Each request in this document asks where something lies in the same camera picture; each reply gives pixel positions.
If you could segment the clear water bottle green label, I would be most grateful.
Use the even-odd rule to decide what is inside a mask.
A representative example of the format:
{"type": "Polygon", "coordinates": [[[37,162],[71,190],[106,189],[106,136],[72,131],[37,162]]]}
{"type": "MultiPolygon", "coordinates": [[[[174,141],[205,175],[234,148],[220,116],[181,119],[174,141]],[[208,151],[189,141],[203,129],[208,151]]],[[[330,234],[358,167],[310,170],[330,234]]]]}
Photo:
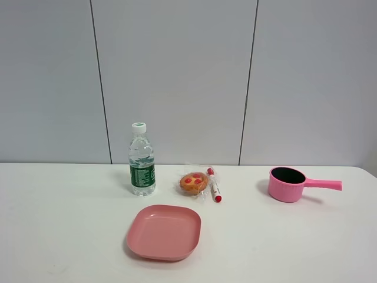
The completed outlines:
{"type": "Polygon", "coordinates": [[[143,122],[131,125],[133,138],[128,161],[133,194],[148,196],[156,188],[154,150],[147,137],[147,125],[143,122]]]}

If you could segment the red and white marker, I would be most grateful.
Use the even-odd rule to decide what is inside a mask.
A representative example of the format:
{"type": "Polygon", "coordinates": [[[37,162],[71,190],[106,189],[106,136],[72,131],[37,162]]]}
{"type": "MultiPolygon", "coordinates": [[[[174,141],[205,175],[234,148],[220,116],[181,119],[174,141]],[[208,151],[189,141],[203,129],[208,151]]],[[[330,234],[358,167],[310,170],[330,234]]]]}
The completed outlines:
{"type": "Polygon", "coordinates": [[[213,168],[209,167],[207,169],[207,174],[208,174],[209,179],[210,179],[211,192],[212,192],[212,195],[213,195],[213,199],[216,203],[220,203],[222,201],[222,196],[221,196],[221,193],[219,191],[219,187],[218,187],[218,184],[217,184],[217,181],[216,181],[215,172],[214,172],[213,168]]]}

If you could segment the wrapped pastry with red dots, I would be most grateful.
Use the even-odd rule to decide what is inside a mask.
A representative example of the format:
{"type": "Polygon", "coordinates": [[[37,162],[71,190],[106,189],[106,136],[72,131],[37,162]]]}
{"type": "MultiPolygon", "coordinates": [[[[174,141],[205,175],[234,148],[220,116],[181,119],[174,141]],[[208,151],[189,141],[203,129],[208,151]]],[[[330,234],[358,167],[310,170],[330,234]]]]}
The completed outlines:
{"type": "Polygon", "coordinates": [[[202,164],[186,163],[177,171],[175,191],[185,198],[204,202],[209,194],[209,167],[202,164]]]}

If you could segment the pink square plate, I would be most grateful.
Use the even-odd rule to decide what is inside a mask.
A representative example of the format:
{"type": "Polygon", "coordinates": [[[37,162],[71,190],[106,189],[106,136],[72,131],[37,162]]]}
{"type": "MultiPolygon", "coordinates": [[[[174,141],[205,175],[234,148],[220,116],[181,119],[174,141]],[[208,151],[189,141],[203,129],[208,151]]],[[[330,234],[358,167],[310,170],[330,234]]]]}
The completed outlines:
{"type": "Polygon", "coordinates": [[[151,205],[139,211],[126,236],[128,249],[140,258],[181,261],[199,244],[201,217],[182,206],[151,205]]]}

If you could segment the pink toy saucepan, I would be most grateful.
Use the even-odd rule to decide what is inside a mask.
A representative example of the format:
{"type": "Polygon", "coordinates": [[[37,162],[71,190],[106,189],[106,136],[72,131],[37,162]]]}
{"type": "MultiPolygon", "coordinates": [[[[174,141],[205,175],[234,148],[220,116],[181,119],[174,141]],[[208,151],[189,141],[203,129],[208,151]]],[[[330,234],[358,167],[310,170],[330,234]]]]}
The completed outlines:
{"type": "Polygon", "coordinates": [[[289,167],[275,167],[269,172],[267,191],[276,200],[285,203],[297,202],[301,199],[303,190],[306,187],[342,191],[342,182],[310,179],[302,172],[289,167]]]}

